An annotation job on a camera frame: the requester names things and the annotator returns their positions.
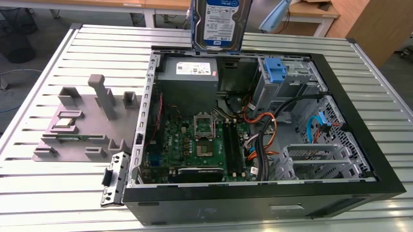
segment wooden desk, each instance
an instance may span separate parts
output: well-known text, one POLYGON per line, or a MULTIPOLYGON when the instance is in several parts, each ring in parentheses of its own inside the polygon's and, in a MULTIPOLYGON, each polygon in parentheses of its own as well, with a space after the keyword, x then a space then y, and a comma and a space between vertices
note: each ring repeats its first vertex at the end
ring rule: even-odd
MULTIPOLYGON (((0 6, 82 10, 103 12, 142 13, 149 28, 156 27, 154 16, 186 15, 192 0, 0 0, 0 6)), ((315 36, 324 37, 340 14, 333 6, 329 11, 317 4, 300 2, 291 6, 291 21, 317 23, 315 36)))

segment blue drive bay latch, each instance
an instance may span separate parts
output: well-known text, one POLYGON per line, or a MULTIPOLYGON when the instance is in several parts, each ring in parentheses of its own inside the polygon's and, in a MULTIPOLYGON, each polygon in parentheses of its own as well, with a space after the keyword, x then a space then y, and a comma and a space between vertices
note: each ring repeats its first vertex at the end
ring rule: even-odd
POLYGON ((282 83, 287 77, 287 66, 280 58, 265 58, 265 70, 270 75, 272 83, 282 83))

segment floor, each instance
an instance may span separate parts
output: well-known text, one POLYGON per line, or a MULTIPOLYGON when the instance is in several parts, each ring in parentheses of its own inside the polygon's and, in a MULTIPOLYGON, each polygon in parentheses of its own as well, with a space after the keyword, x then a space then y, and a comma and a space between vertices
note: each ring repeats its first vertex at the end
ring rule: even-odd
MULTIPOLYGON (((62 11, 61 16, 61 19, 54 19, 49 10, 35 9, 34 19, 39 31, 29 38, 37 50, 37 58, 25 64, 13 64, 0 55, 0 73, 23 68, 43 70, 73 23, 133 26, 131 16, 126 13, 62 11)), ((170 23, 165 23, 165 19, 158 16, 157 25, 165 28, 182 28, 184 20, 185 16, 180 15, 170 19, 170 23)), ((143 16, 134 15, 134 22, 139 26, 145 26, 143 16)), ((403 60, 395 54, 380 70, 408 105, 413 108, 413 62, 403 60)), ((17 110, 6 113, 2 113, 2 111, 22 104, 38 76, 38 72, 14 72, 2 77, 10 83, 10 90, 7 92, 0 91, 0 133, 4 132, 17 113, 17 110)))

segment aluminum table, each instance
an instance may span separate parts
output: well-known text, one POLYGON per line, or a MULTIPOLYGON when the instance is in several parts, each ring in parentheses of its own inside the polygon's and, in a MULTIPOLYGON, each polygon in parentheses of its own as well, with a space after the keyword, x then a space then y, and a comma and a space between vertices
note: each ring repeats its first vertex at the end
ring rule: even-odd
POLYGON ((142 94, 152 46, 190 46, 190 33, 83 25, 70 29, 0 139, 0 231, 413 231, 413 114, 367 55, 345 39, 245 35, 244 49, 321 53, 335 70, 407 193, 335 218, 145 227, 126 207, 101 208, 106 163, 34 162, 63 86, 94 94, 89 76, 113 93, 142 94))

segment table leg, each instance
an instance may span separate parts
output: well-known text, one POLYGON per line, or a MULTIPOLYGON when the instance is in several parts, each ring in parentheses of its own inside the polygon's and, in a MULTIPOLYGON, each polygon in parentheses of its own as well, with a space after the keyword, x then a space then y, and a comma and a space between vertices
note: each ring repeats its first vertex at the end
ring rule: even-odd
POLYGON ((51 14, 53 14, 54 19, 61 18, 61 15, 59 15, 61 10, 54 10, 54 9, 50 9, 50 12, 51 12, 51 14))
POLYGON ((323 22, 319 25, 316 33, 315 33, 316 37, 325 37, 333 22, 335 22, 335 18, 324 18, 323 22))
POLYGON ((143 9, 145 23, 148 28, 156 28, 156 10, 143 9))

